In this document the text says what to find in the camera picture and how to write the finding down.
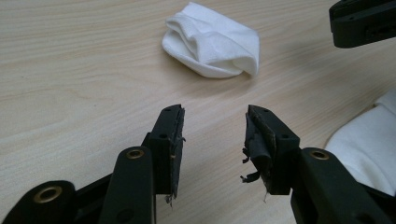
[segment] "white cloth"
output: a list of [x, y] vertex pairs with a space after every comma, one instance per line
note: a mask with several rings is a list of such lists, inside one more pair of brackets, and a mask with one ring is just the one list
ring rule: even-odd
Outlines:
[[326, 149], [354, 178], [394, 196], [396, 192], [396, 89], [376, 107], [350, 121], [331, 138]]
[[218, 12], [189, 3], [166, 20], [163, 48], [204, 77], [257, 75], [260, 39], [256, 31]]

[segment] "bolt hole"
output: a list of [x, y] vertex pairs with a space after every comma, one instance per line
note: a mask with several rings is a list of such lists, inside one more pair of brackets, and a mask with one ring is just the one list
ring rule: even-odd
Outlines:
[[130, 221], [134, 217], [134, 210], [132, 209], [125, 209], [120, 211], [117, 214], [117, 221], [119, 223], [126, 223]]
[[145, 154], [145, 152], [140, 149], [133, 149], [126, 153], [126, 157], [128, 159], [137, 159], [137, 158], [142, 157], [144, 154]]
[[323, 161], [326, 161], [330, 158], [327, 153], [321, 151], [311, 151], [311, 156], [317, 160]]
[[360, 213], [355, 216], [355, 218], [360, 222], [364, 224], [375, 224], [375, 220], [370, 217], [367, 213]]
[[35, 203], [48, 203], [58, 198], [62, 193], [59, 186], [51, 186], [40, 190], [34, 197]]

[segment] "wooden table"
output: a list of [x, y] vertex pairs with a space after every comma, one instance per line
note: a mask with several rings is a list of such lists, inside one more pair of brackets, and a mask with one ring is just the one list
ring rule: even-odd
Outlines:
[[161, 109], [186, 109], [178, 197], [157, 197], [158, 223], [294, 223], [290, 197], [265, 195], [242, 164], [248, 105], [273, 110], [324, 147], [396, 87], [396, 41], [332, 44], [335, 1], [199, 1], [259, 32], [260, 72], [197, 75], [168, 56], [164, 20], [187, 1], [0, 2], [0, 219], [29, 189], [80, 189], [140, 145]]

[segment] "white towel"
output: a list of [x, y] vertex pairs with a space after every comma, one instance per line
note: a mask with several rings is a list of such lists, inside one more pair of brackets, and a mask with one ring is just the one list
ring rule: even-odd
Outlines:
[[396, 192], [396, 89], [376, 107], [350, 121], [331, 138], [326, 149], [354, 178], [394, 196]]
[[204, 77], [233, 77], [259, 70], [260, 39], [256, 31], [218, 12], [189, 3], [166, 20], [163, 48]]

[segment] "light wood grain surface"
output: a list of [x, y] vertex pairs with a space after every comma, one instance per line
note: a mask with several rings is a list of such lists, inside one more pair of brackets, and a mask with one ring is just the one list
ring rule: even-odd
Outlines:
[[295, 222], [290, 197], [240, 181], [254, 171], [241, 162], [248, 105], [273, 110], [301, 147], [324, 147], [396, 87], [396, 40], [337, 49], [335, 1], [197, 2], [258, 31], [256, 77], [200, 77], [164, 52], [164, 20], [187, 1], [0, 1], [0, 219], [36, 185], [111, 173], [161, 109], [182, 104], [178, 197], [157, 197], [158, 223]]

